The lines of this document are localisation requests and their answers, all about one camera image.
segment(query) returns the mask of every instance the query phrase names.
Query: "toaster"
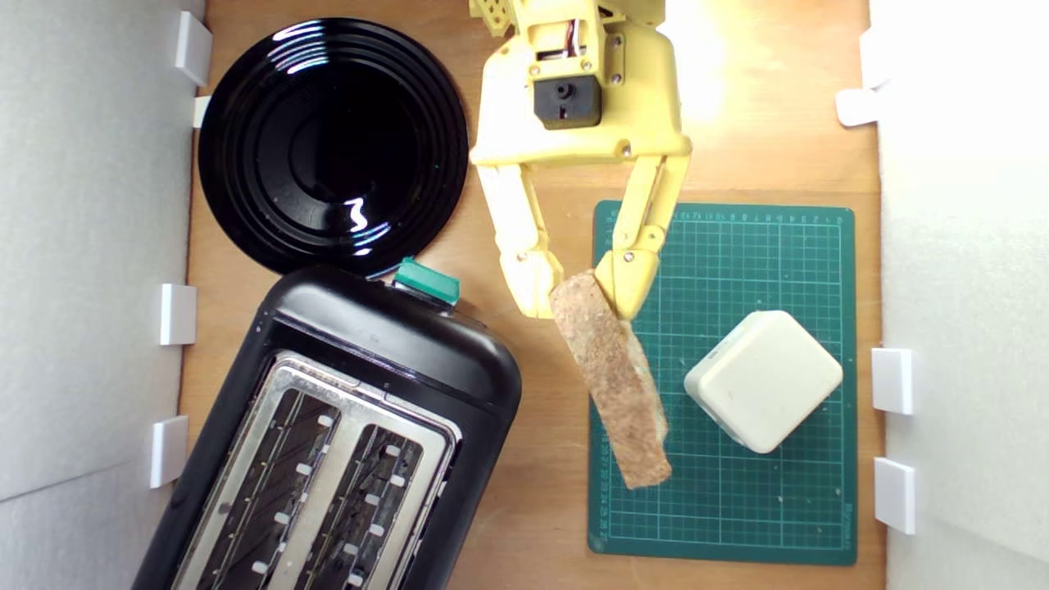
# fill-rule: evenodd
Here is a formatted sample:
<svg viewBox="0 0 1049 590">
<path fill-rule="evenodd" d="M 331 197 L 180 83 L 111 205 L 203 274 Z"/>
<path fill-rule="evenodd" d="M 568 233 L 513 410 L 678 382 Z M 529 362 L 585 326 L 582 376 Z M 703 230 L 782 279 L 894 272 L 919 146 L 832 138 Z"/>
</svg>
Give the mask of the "toaster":
<svg viewBox="0 0 1049 590">
<path fill-rule="evenodd" d="M 135 590 L 445 586 L 520 374 L 406 265 L 391 285 L 313 267 L 273 287 Z"/>
</svg>

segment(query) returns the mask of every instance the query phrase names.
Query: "white wall bracket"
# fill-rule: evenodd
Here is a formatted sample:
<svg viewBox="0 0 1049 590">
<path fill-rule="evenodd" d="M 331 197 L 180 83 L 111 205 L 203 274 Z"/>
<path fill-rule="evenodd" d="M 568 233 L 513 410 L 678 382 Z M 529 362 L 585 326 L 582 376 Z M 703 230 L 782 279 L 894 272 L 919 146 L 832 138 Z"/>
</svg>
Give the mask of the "white wall bracket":
<svg viewBox="0 0 1049 590">
<path fill-rule="evenodd" d="M 189 10 L 178 17 L 178 46 L 175 48 L 175 67 L 197 86 L 208 85 L 211 69 L 211 31 Z"/>
<path fill-rule="evenodd" d="M 160 345 L 196 342 L 196 287 L 160 287 Z"/>
<path fill-rule="evenodd" d="M 204 115 L 208 112 L 208 105 L 211 104 L 211 94 L 197 97 L 193 103 L 193 128 L 199 129 L 204 126 Z"/>
<path fill-rule="evenodd" d="M 878 121 L 878 88 L 892 79 L 896 55 L 889 37 L 876 27 L 859 36 L 859 63 L 863 79 L 862 88 L 839 90 L 834 97 L 838 121 L 845 127 L 855 127 Z"/>
<path fill-rule="evenodd" d="M 152 462 L 149 487 L 158 488 L 174 481 L 186 467 L 189 417 L 176 416 L 153 424 Z"/>
<path fill-rule="evenodd" d="M 911 416 L 915 412 L 911 351 L 871 349 L 871 389 L 874 407 Z"/>
<path fill-rule="evenodd" d="M 874 459 L 874 518 L 904 534 L 915 533 L 915 469 Z"/>
</svg>

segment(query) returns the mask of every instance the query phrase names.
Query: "wooden table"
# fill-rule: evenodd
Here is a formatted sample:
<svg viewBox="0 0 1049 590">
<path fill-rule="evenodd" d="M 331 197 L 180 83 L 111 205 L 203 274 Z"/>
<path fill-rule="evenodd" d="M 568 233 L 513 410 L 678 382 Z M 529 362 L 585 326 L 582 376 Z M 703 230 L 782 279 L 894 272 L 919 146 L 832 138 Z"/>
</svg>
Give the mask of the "wooden table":
<svg viewBox="0 0 1049 590">
<path fill-rule="evenodd" d="M 879 183 L 872 128 L 845 130 L 834 93 L 859 83 L 862 0 L 670 1 L 686 132 L 695 146 L 683 202 L 850 207 L 856 212 L 859 334 L 859 560 L 831 568 L 609 556 L 585 544 L 586 389 L 549 321 L 517 313 L 471 171 L 451 222 L 419 258 L 462 280 L 466 307 L 520 364 L 517 419 L 459 556 L 451 588 L 884 588 L 885 532 L 873 515 L 871 458 L 883 449 L 871 409 L 870 361 L 880 340 Z M 211 82 L 255 41 L 288 24 L 352 16 L 394 26 L 448 67 L 475 124 L 480 72 L 499 44 L 466 0 L 210 0 Z M 211 88 L 204 88 L 209 93 Z M 594 205 L 621 194 L 625 168 L 544 172 L 537 188 L 566 274 L 590 259 Z M 197 343 L 186 352 L 180 412 L 195 439 L 276 276 L 218 229 L 193 189 L 189 282 L 198 288 Z"/>
</svg>

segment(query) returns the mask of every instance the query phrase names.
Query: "white plastic cube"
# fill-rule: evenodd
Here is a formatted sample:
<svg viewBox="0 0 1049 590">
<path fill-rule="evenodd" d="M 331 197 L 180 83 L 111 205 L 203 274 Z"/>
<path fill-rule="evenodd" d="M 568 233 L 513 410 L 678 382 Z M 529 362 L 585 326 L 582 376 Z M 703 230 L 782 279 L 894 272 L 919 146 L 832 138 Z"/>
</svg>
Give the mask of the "white plastic cube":
<svg viewBox="0 0 1049 590">
<path fill-rule="evenodd" d="M 771 452 L 841 383 L 841 365 L 790 314 L 754 312 L 685 377 L 733 440 Z"/>
</svg>

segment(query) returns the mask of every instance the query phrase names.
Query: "green cutting mat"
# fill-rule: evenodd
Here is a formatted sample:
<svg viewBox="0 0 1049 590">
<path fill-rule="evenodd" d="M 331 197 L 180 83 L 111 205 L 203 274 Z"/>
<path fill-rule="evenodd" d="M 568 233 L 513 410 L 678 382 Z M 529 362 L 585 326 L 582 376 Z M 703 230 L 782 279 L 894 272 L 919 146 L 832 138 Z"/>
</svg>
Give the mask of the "green cutting mat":
<svg viewBox="0 0 1049 590">
<path fill-rule="evenodd" d="M 594 212 L 595 262 L 619 202 Z M 682 204 L 634 330 L 670 424 L 673 475 L 628 491 L 591 404 L 588 543 L 601 553 L 856 562 L 856 297 L 848 209 Z M 786 310 L 844 381 L 773 452 L 736 444 L 689 398 L 685 374 L 755 310 Z"/>
</svg>

